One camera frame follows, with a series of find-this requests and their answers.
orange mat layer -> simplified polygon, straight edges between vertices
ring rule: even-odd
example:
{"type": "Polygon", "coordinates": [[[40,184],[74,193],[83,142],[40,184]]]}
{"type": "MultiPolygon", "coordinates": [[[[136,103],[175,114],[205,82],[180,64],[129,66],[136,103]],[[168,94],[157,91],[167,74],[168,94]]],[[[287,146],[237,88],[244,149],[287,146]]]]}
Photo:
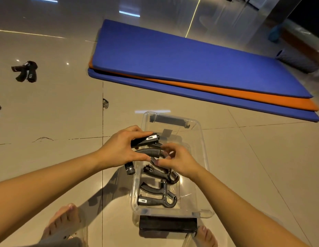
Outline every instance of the orange mat layer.
{"type": "MultiPolygon", "coordinates": [[[[89,67],[94,69],[92,65],[92,60],[89,62],[89,67]]],[[[158,79],[144,78],[140,76],[133,76],[133,75],[121,74],[121,73],[113,73],[113,74],[167,84],[171,86],[184,87],[184,88],[194,89],[194,90],[203,91],[203,92],[216,93],[218,95],[225,95],[225,96],[230,96],[230,97],[235,97],[240,99],[253,100],[253,101],[273,104],[277,106],[290,107],[290,108],[296,108],[296,109],[308,110],[308,111],[319,110],[319,107],[311,99],[285,97],[285,96],[279,96],[279,95],[269,95],[265,93],[241,91],[241,90],[227,89],[222,87],[210,87],[210,86],[203,86],[203,85],[176,82],[176,81],[158,80],[158,79]]]]}

foot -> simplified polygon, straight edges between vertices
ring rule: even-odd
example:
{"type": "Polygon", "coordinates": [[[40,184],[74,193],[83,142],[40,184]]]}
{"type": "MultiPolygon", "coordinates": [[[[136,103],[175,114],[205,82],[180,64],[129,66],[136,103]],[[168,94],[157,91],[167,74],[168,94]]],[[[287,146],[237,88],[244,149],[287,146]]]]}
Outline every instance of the foot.
{"type": "Polygon", "coordinates": [[[200,226],[198,228],[195,241],[199,247],[218,247],[215,236],[205,226],[200,226]]]}
{"type": "Polygon", "coordinates": [[[80,228],[81,218],[78,208],[70,203],[61,207],[50,219],[44,229],[41,241],[49,238],[63,240],[73,237],[75,231],[80,228]]]}

person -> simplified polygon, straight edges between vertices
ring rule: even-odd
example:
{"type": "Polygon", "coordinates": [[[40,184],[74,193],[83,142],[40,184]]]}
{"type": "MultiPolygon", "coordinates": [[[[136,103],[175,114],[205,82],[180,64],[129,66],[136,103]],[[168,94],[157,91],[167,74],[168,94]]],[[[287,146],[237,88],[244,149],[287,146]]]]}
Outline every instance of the person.
{"type": "MultiPolygon", "coordinates": [[[[131,126],[115,133],[93,153],[0,182],[0,242],[93,174],[131,161],[150,161],[149,156],[134,152],[130,142],[151,134],[143,132],[138,126],[131,126]]],[[[182,145],[168,143],[162,145],[162,149],[167,157],[156,164],[174,169],[199,187],[236,246],[307,246],[199,165],[182,145]]],[[[63,206],[50,220],[42,239],[79,222],[77,207],[74,204],[63,206]]],[[[205,226],[198,228],[195,240],[204,247],[217,246],[214,235],[205,226]]]]}

glossy floor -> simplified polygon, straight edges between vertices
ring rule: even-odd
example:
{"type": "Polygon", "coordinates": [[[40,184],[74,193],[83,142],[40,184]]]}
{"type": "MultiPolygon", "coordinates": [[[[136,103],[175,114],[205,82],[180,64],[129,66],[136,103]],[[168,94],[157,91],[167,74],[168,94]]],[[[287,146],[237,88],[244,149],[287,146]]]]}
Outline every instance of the glossy floor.
{"type": "MultiPolygon", "coordinates": [[[[267,41],[263,12],[241,0],[55,1],[0,0],[0,181],[96,150],[116,131],[140,126],[145,111],[163,111],[198,120],[210,171],[307,244],[319,246],[319,123],[87,75],[104,18],[274,56],[288,45],[267,41]],[[26,61],[39,66],[36,83],[15,80],[10,67],[26,61]]],[[[287,69],[319,105],[319,77],[287,69]]],[[[85,180],[0,246],[36,243],[50,217],[67,203],[85,212],[90,247],[126,246],[132,240],[139,246],[182,246],[183,239],[139,236],[129,205],[132,181],[125,177],[116,169],[85,180]]],[[[233,246],[216,216],[200,223],[215,233],[219,246],[233,246]]]]}

transparent storage box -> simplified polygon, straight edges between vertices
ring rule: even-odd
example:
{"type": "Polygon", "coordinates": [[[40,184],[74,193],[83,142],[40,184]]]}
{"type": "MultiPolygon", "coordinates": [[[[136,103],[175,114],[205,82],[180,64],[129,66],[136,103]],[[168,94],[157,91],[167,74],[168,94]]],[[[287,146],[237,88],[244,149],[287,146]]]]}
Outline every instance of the transparent storage box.
{"type": "MultiPolygon", "coordinates": [[[[198,121],[146,112],[143,116],[141,129],[157,133],[160,136],[159,142],[162,144],[173,142],[183,145],[201,166],[209,170],[202,128],[198,121]]],[[[168,185],[168,189],[178,198],[177,204],[173,208],[138,205],[138,195],[162,198],[161,195],[148,194],[139,188],[142,182],[155,188],[160,187],[160,179],[149,177],[143,173],[143,167],[147,164],[149,162],[139,161],[134,163],[136,173],[133,179],[131,206],[137,215],[209,218],[214,214],[201,190],[189,178],[181,175],[178,183],[168,185]]]]}

